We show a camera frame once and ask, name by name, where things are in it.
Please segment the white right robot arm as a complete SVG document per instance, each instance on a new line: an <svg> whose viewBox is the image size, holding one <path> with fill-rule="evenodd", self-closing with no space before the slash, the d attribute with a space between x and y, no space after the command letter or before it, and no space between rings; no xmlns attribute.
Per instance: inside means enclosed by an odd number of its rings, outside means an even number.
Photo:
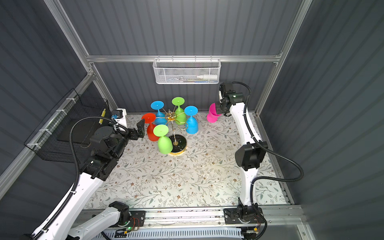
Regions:
<svg viewBox="0 0 384 240"><path fill-rule="evenodd" d="M248 223L261 219L259 206L254 200L254 185L268 144L256 136L248 112L251 89L241 82L224 82L219 86L220 100L214 104L218 114L233 117L238 129L241 147L235 153L235 160L241 169L241 193L234 218Z"/></svg>

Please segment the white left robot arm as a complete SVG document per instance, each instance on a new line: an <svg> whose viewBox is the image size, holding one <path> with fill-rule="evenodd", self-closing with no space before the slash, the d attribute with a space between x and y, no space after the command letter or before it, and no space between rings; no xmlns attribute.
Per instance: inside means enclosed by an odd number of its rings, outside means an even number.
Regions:
<svg viewBox="0 0 384 240"><path fill-rule="evenodd" d="M76 178L47 219L22 240L91 240L105 229L117 225L128 228L135 224L129 206L115 201L100 214L74 227L73 224L94 192L108 178L123 155L128 141L145 136L145 121L140 120L136 129L128 129L115 119L110 126L96 130L90 141L96 146L93 153L81 166L74 158Z"/></svg>

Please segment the pink wine glass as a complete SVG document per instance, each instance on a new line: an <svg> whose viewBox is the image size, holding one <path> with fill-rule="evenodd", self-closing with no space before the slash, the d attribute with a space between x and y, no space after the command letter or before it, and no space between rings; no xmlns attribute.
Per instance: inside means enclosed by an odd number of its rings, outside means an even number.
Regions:
<svg viewBox="0 0 384 240"><path fill-rule="evenodd" d="M216 104L212 103L210 105L209 113L207 115L207 121L210 122L210 123L215 123L220 116L221 116L221 114L217 113Z"/></svg>

